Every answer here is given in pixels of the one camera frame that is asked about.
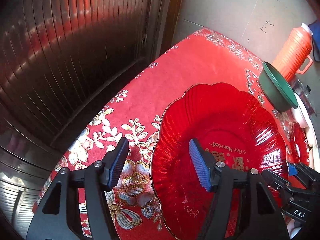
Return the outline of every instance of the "gray wall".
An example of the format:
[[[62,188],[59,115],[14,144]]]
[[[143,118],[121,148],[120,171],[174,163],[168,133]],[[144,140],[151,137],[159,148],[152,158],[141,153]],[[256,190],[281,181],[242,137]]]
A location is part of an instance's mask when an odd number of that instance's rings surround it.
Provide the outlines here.
[[[315,20],[306,0],[183,0],[173,43],[205,26],[272,62],[292,28]],[[310,86],[311,99],[320,115],[320,63],[298,76]],[[319,140],[320,117],[314,118],[314,123]]]

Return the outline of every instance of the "floral pattern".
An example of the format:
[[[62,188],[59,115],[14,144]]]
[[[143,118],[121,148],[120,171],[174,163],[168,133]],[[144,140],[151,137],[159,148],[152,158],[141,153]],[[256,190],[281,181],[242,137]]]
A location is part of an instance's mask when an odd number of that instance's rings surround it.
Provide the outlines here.
[[[105,135],[106,133],[110,134],[110,136],[102,138],[102,140],[107,140],[108,142],[115,141],[116,143],[118,143],[122,137],[122,133],[118,133],[117,127],[111,128],[110,123],[109,125],[103,125],[102,130],[104,131],[102,132],[103,135]]]
[[[119,199],[129,206],[146,207],[153,201],[153,190],[149,177],[150,167],[143,161],[126,160],[118,185]]]
[[[173,46],[172,48],[168,49],[164,54],[169,53],[169,51],[172,50],[172,49],[178,49],[178,48],[179,48],[178,46]]]
[[[83,235],[92,238],[90,233],[89,221],[87,219],[84,221],[81,221],[81,226],[82,226]]]
[[[115,99],[116,99],[116,103],[119,103],[120,101],[123,101],[122,97],[126,98],[127,97],[127,95],[126,95],[127,92],[128,92],[127,90],[120,91],[114,98],[112,98],[110,100],[110,103],[113,103],[115,101]]]
[[[122,208],[124,205],[123,201],[116,203],[113,191],[105,192],[105,195],[114,224],[117,223],[121,228],[127,230],[142,224],[142,219],[136,212]],[[87,213],[85,203],[80,204],[80,212],[82,214]],[[86,233],[87,236],[91,235],[88,220],[83,221],[82,224],[83,232]]]
[[[58,161],[57,165],[55,166],[54,170],[58,172],[61,168],[68,167],[67,158],[63,155],[62,158]]]
[[[155,122],[159,122],[159,116],[156,115]],[[124,136],[129,140],[129,145],[131,147],[138,147],[139,153],[141,154],[141,160],[145,158],[148,162],[150,161],[150,153],[153,151],[153,147],[158,140],[158,131],[154,132],[146,142],[141,141],[144,139],[148,133],[144,132],[144,125],[141,125],[139,119],[136,118],[133,120],[129,120],[129,124],[123,124],[121,127],[125,130],[131,131],[132,134],[125,134]],[[152,123],[153,127],[157,130],[159,129],[158,123]]]
[[[289,118],[287,113],[279,113],[276,109],[273,109],[272,113],[274,114],[274,117],[279,120],[287,140],[290,141],[290,134],[293,125],[292,120]]]
[[[52,182],[52,175],[50,174],[49,178],[47,179],[47,181],[45,182],[39,196],[37,197],[36,199],[36,203],[39,205],[41,199],[43,198],[44,196],[44,193],[47,191],[48,187],[50,186],[51,182]]]
[[[253,96],[256,95],[260,104],[265,107],[264,94],[259,85],[258,75],[253,73],[251,70],[245,69],[245,77],[247,79],[246,85],[248,88],[248,93],[252,94]]]
[[[105,116],[107,114],[111,114],[113,112],[113,108],[109,108],[109,106],[106,106],[107,109],[102,109],[99,113],[97,113],[97,115],[92,119],[92,121],[89,123],[89,125],[99,125],[101,124],[102,122],[106,123],[105,125],[108,125],[108,120],[106,120]]]
[[[254,69],[258,70],[259,72],[262,71],[262,60],[241,45],[235,43],[232,39],[229,39],[228,37],[207,28],[202,28],[192,35],[202,36],[216,46],[228,48],[229,51],[236,55],[239,59],[250,62]]]
[[[149,66],[147,66],[147,67],[146,67],[146,69],[156,67],[157,65],[158,65],[158,63],[157,63],[157,62],[153,62],[153,63],[151,63]],[[140,77],[142,73],[144,73],[144,70],[143,70],[143,71],[141,71],[141,72],[140,72],[140,74],[139,74],[139,75],[137,75],[135,78]]]
[[[87,167],[83,163],[87,162],[88,150],[93,147],[93,140],[87,137],[88,134],[89,128],[86,127],[69,148],[68,160],[75,170]]]

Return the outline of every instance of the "small red plate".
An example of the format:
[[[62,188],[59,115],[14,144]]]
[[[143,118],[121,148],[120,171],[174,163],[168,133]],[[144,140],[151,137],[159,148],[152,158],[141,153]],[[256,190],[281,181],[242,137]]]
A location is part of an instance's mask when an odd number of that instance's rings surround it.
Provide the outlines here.
[[[178,239],[197,238],[213,197],[201,187],[188,153],[192,138],[233,169],[269,168],[288,178],[284,140],[255,97],[226,83],[190,88],[165,111],[151,166],[166,226]],[[226,236],[235,229],[237,199]]]
[[[290,145],[294,163],[301,162],[309,166],[308,141],[304,131],[297,122],[292,126]]]

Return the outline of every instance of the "gold flower embroidery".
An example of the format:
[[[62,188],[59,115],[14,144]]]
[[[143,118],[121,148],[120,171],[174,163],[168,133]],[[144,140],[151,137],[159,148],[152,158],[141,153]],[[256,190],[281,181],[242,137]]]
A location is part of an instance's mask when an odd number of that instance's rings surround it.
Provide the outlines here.
[[[140,141],[144,139],[148,133],[144,132],[145,126],[141,125],[141,123],[138,122],[139,119],[136,118],[133,120],[129,120],[129,123],[132,125],[128,124],[123,124],[121,127],[127,131],[131,131],[132,134],[125,134],[124,136],[128,139],[131,140],[129,142],[129,145],[131,147],[138,147],[139,148],[139,153],[141,154],[141,160],[145,158],[147,161],[150,161],[150,153],[153,151],[153,147],[156,144],[156,141],[158,140],[158,131],[154,132],[146,142]],[[152,123],[152,126],[156,128],[157,130],[159,129],[159,124],[156,122],[160,121],[159,115],[156,115],[156,118],[154,119],[155,122]]]
[[[143,162],[126,160],[119,178],[117,195],[129,206],[141,208],[141,214],[153,222],[158,221],[157,230],[162,229],[160,203],[151,187],[150,166]]]
[[[123,229],[132,229],[142,224],[142,219],[136,212],[122,208],[124,206],[124,201],[119,201],[118,203],[116,203],[113,191],[105,192],[105,196],[114,224],[117,223]],[[79,208],[81,214],[87,213],[87,206],[85,203],[79,204]],[[87,230],[90,233],[89,224],[85,223],[85,225],[82,226],[82,230]]]

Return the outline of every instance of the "red tablecloth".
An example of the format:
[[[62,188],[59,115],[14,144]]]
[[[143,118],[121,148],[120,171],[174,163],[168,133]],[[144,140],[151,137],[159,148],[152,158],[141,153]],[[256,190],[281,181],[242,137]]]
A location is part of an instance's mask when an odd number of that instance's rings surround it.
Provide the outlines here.
[[[86,168],[124,136],[130,152],[118,186],[107,194],[117,232],[122,240],[174,239],[151,187],[149,165],[161,116],[188,88],[226,82],[254,95],[274,116],[291,161],[293,119],[278,113],[264,96],[258,84],[261,70],[262,61],[231,39],[205,28],[193,33],[142,71],[95,116],[57,164],[34,208],[61,167]],[[122,183],[130,178],[130,187]],[[79,200],[83,230],[90,235],[83,190],[79,190]]]

